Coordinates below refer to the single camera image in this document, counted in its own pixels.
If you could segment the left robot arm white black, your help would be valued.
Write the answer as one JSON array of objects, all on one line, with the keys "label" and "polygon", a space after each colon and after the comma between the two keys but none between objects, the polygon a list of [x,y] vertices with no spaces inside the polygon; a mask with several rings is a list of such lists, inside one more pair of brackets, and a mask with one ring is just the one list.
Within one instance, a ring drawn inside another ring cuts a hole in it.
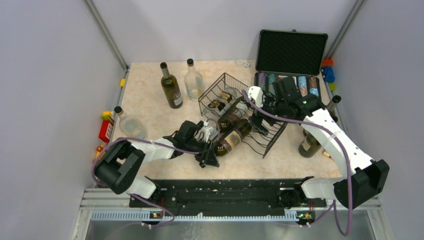
[{"label": "left robot arm white black", "polygon": [[175,159],[193,155],[201,167],[217,167],[214,143],[220,136],[216,120],[194,123],[186,120],[173,134],[157,140],[120,137],[107,145],[96,157],[91,168],[93,180],[115,194],[138,195],[149,207],[160,202],[158,184],[138,172],[144,162]]}]

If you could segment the square clear liquor bottle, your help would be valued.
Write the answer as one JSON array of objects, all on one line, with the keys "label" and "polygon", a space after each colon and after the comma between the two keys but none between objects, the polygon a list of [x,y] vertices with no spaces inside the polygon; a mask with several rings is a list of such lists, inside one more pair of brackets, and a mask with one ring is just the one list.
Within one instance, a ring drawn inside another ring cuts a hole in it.
[{"label": "square clear liquor bottle", "polygon": [[202,111],[205,119],[218,120],[239,97],[239,92],[233,87],[226,87],[213,100],[209,101]]}]

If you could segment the black wire wine rack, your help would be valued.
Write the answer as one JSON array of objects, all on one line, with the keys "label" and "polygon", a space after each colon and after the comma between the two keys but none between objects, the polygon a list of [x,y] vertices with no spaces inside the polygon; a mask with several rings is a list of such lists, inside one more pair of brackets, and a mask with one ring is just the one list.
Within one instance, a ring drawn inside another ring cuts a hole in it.
[{"label": "black wire wine rack", "polygon": [[252,130],[241,142],[265,158],[287,124],[269,124],[265,116],[260,115],[242,96],[241,91],[247,88],[246,84],[225,72],[199,97],[199,111],[205,119],[217,120],[220,124],[221,139],[230,133],[239,121],[248,120]]}]

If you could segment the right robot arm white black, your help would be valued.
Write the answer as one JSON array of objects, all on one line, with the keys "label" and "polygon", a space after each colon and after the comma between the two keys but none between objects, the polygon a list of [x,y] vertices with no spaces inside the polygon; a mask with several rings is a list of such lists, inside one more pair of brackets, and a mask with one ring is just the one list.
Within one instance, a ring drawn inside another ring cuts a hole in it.
[{"label": "right robot arm white black", "polygon": [[348,209],[355,209],[384,189],[389,165],[375,161],[362,151],[338,126],[321,99],[301,95],[291,77],[273,83],[275,97],[268,101],[259,86],[242,90],[245,100],[261,115],[279,122],[299,124],[329,153],[342,177],[312,177],[304,180],[293,192],[299,206],[313,199],[337,200]]}]

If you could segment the green wine bottle front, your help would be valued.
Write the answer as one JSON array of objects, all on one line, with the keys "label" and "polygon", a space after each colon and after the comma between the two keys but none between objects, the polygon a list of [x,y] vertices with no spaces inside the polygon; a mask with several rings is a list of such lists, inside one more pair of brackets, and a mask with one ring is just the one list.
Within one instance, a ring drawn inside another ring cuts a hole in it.
[{"label": "green wine bottle front", "polygon": [[218,120],[220,131],[225,133],[231,130],[247,113],[248,106],[243,96],[236,99],[230,108]]}]

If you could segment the green wine bottle back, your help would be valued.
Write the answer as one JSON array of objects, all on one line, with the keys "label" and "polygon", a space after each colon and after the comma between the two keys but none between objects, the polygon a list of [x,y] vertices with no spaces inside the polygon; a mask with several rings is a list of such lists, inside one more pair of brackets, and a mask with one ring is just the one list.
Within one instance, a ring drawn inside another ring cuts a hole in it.
[{"label": "green wine bottle back", "polygon": [[178,109],[183,105],[183,97],[181,95],[178,81],[174,75],[170,74],[166,62],[161,62],[160,68],[162,71],[162,78],[160,83],[168,105],[172,109]]}]

